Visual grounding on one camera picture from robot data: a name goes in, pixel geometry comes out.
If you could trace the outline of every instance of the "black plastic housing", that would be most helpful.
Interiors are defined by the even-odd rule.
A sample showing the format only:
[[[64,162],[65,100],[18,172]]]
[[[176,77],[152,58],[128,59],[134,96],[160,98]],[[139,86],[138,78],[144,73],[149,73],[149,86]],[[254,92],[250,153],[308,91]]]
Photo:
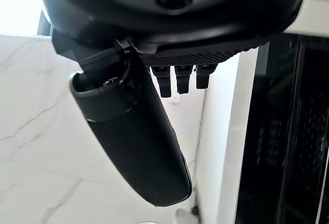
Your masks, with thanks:
[[[85,87],[83,74],[71,76],[70,89],[84,117],[132,188],[155,206],[187,199],[189,172],[146,68],[133,62],[123,77]]]

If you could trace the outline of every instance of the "black metal rack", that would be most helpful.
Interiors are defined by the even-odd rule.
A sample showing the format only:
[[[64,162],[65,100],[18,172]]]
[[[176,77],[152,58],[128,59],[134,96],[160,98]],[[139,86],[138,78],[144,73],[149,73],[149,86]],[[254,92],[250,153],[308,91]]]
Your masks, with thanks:
[[[239,223],[316,222],[328,152],[328,83],[327,39],[284,34],[260,48]],[[320,223],[329,214],[329,183],[326,189]]]

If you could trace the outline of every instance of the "circular sensor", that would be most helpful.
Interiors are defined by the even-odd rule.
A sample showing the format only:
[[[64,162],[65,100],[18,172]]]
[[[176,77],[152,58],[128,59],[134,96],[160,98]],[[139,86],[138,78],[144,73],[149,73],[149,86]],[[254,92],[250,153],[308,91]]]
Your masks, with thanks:
[[[192,4],[193,0],[157,0],[158,5],[169,14],[181,14]]]

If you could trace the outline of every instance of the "window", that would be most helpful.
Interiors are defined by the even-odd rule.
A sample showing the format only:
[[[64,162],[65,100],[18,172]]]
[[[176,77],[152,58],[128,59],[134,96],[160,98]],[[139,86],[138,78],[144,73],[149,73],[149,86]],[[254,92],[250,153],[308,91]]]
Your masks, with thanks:
[[[37,34],[42,0],[0,0],[0,8],[0,34]]]

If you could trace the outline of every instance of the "white floor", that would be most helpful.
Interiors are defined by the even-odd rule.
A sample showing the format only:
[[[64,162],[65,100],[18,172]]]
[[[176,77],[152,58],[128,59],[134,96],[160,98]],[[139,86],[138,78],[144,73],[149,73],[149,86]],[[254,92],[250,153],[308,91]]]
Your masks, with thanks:
[[[69,93],[76,70],[49,39],[0,36],[0,223],[172,223],[191,200],[156,208],[130,188]],[[193,175],[204,91],[191,86],[164,105]]]

